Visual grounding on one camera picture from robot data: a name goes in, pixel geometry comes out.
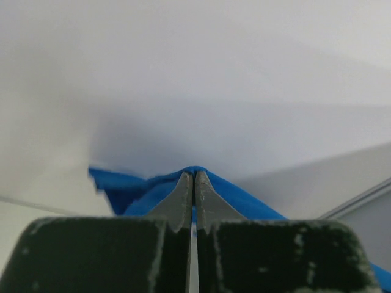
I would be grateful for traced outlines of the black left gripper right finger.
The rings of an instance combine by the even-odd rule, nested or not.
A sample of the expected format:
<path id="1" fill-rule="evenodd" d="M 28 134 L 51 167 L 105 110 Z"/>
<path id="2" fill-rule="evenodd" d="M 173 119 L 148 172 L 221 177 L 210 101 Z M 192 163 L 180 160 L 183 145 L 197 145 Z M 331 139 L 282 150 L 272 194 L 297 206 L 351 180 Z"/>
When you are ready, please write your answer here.
<path id="1" fill-rule="evenodd" d="M 328 220 L 251 220 L 195 179 L 200 292 L 379 292 L 355 233 Z"/>

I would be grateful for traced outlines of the blue t shirt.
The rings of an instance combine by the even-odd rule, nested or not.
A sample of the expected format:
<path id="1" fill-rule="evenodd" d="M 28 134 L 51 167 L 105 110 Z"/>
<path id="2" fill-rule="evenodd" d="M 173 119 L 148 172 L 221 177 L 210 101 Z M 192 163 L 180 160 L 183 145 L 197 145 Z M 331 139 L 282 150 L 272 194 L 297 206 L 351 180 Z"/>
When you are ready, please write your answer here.
<path id="1" fill-rule="evenodd" d="M 202 167 L 186 167 L 168 175 L 141 179 L 90 168 L 89 175 L 96 189 L 105 193 L 115 215 L 142 216 L 174 190 L 183 173 L 195 177 L 201 171 Z M 314 233 L 316 239 L 303 235 L 305 242 L 298 247 L 293 243 L 294 233 L 282 232 L 288 223 L 286 217 L 214 173 L 206 175 L 223 200 L 253 221 L 220 225 L 215 230 L 223 247 L 220 253 L 212 255 L 220 260 L 225 276 L 255 275 L 264 268 L 266 273 L 289 277 L 313 272 L 313 282 L 317 283 L 321 277 L 330 279 L 333 275 L 356 280 L 361 273 L 371 270 L 383 287 L 390 287 L 389 272 L 368 263 L 361 267 L 347 245 L 332 244 L 324 228 Z"/>

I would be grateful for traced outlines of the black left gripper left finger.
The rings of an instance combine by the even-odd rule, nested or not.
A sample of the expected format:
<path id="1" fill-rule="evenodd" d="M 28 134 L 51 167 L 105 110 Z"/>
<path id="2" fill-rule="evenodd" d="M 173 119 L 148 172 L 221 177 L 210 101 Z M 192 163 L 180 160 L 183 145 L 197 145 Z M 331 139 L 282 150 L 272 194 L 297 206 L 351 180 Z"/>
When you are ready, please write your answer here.
<path id="1" fill-rule="evenodd" d="M 21 233 L 2 292 L 188 292 L 192 176 L 143 217 L 45 217 Z"/>

